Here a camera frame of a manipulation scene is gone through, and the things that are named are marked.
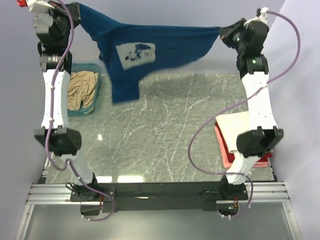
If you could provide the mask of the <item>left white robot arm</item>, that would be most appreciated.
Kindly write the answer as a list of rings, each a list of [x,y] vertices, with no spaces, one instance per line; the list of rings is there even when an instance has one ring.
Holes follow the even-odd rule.
[[[45,85],[43,119],[34,137],[44,146],[47,159],[56,170],[73,174],[74,183],[66,183],[71,193],[81,200],[96,201],[100,188],[81,153],[82,136],[70,128],[67,110],[73,63],[70,48],[81,20],[80,5],[33,0],[28,7],[36,14],[33,26],[39,39],[37,50]]]

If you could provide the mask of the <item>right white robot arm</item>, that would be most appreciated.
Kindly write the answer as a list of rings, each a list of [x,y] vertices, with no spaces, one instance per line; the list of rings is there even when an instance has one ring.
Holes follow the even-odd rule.
[[[236,67],[248,99],[249,116],[248,129],[236,137],[234,161],[220,181],[219,193],[226,200],[242,192],[254,164],[284,137],[283,129],[278,128],[273,116],[268,88],[269,66],[262,54],[268,32],[266,22],[244,18],[219,30],[222,42],[237,52]]]

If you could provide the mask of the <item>blue t-shirt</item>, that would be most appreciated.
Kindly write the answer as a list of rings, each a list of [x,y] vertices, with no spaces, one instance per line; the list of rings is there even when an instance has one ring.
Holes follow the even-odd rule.
[[[80,25],[97,43],[109,75],[113,104],[139,99],[139,82],[144,77],[199,60],[219,36],[217,26],[120,23],[84,4],[79,13]]]

